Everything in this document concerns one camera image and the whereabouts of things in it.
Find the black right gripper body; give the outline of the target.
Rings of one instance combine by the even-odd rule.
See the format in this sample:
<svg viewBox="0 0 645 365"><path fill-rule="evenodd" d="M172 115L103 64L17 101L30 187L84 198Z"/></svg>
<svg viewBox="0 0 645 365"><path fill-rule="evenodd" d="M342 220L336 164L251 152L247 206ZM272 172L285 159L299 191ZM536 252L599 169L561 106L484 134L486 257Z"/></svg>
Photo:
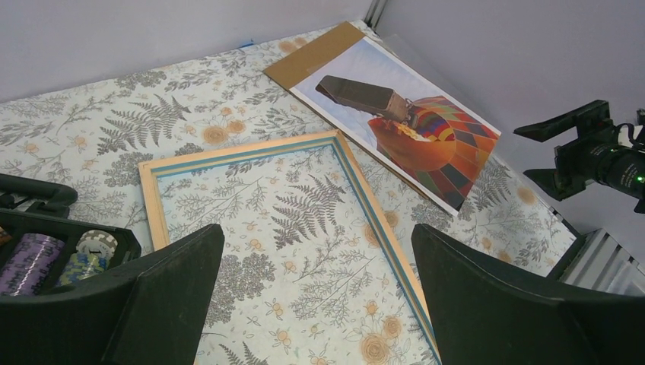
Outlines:
<svg viewBox="0 0 645 365"><path fill-rule="evenodd" d="M608 186L637 200L644 213L644 127L620 124L611 132L588 135L556 149L554 198L567 199L588 182Z"/></svg>

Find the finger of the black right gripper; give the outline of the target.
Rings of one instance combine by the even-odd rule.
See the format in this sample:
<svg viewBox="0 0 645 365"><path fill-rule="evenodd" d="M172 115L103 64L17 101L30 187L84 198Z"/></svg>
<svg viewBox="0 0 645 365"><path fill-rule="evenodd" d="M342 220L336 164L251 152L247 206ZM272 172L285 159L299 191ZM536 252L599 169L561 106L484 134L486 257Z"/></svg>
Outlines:
<svg viewBox="0 0 645 365"><path fill-rule="evenodd" d="M561 173L558 169L525 170L523 175L559 202L585 190L584 180L574 179L566 173Z"/></svg>
<svg viewBox="0 0 645 365"><path fill-rule="evenodd" d="M544 122L519 127L515 135L537 142L545 142L572 128L577 136L589 135L612 125L609 103L607 100L594 100L570 112L556 116Z"/></svg>

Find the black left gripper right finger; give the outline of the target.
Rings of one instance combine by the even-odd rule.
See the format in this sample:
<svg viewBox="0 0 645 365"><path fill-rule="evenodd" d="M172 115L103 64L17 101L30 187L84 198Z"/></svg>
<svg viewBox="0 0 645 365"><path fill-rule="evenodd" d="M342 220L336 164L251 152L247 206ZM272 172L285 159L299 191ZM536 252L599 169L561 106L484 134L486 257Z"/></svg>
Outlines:
<svg viewBox="0 0 645 365"><path fill-rule="evenodd" d="M644 299L576 287L426 224L411 235L444 364L642 364Z"/></svg>

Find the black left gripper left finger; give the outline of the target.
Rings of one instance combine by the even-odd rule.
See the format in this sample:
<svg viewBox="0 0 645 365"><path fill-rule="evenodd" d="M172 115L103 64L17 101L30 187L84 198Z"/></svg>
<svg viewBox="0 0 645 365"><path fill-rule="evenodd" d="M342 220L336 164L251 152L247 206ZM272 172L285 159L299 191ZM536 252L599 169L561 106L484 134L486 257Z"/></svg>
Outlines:
<svg viewBox="0 0 645 365"><path fill-rule="evenodd" d="M224 241L209 224L82 281L3 297L1 362L191 364Z"/></svg>

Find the wooden picture frame blue edge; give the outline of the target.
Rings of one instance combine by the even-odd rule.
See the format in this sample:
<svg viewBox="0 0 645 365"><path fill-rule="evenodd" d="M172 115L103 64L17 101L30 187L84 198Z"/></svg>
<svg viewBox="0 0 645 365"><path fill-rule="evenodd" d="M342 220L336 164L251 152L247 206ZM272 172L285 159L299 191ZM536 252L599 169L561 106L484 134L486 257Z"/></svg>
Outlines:
<svg viewBox="0 0 645 365"><path fill-rule="evenodd" d="M423 290L337 131L143 162L155 249L224 231L202 363L439 363Z"/></svg>

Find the hot air balloon photo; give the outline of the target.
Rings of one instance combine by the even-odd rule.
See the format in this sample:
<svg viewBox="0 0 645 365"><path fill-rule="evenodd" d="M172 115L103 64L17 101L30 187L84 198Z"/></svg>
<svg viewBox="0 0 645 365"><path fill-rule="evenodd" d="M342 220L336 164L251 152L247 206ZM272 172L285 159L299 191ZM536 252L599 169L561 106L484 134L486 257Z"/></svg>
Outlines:
<svg viewBox="0 0 645 365"><path fill-rule="evenodd" d="M291 91L449 214L458 214L498 129L364 37Z"/></svg>

